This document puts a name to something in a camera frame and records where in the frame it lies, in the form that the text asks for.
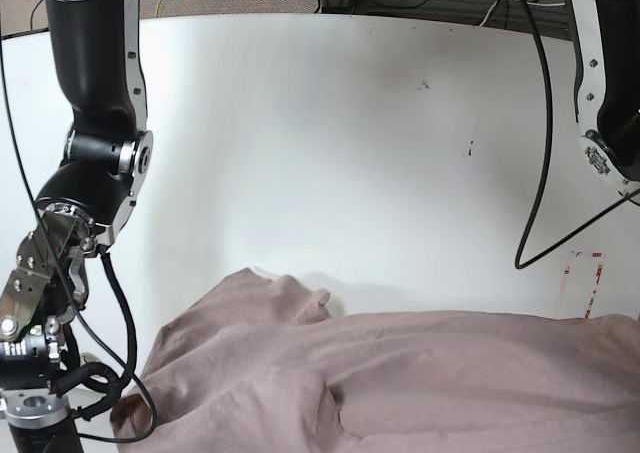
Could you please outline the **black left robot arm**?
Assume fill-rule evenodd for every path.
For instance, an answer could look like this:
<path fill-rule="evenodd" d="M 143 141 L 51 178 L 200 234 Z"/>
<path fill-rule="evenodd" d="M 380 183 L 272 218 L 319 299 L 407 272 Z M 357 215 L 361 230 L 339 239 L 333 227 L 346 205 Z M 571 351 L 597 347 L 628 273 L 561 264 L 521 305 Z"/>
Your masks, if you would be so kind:
<path fill-rule="evenodd" d="M 639 0 L 564 0 L 580 151 L 626 196 L 639 188 Z"/>

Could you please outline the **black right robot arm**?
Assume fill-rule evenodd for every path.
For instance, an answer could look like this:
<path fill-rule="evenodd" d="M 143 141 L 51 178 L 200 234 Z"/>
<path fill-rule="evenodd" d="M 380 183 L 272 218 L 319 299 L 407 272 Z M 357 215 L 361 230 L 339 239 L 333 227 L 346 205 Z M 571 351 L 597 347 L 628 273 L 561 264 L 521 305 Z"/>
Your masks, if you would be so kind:
<path fill-rule="evenodd" d="M 140 0 L 45 0 L 54 63 L 73 120 L 63 156 L 28 197 L 35 228 L 1 295 L 1 415 L 20 452 L 78 452 L 78 420 L 111 410 L 137 381 L 137 335 L 109 250 L 153 150 L 139 57 Z M 71 325 L 99 258 L 126 327 L 127 354 L 83 362 Z"/>

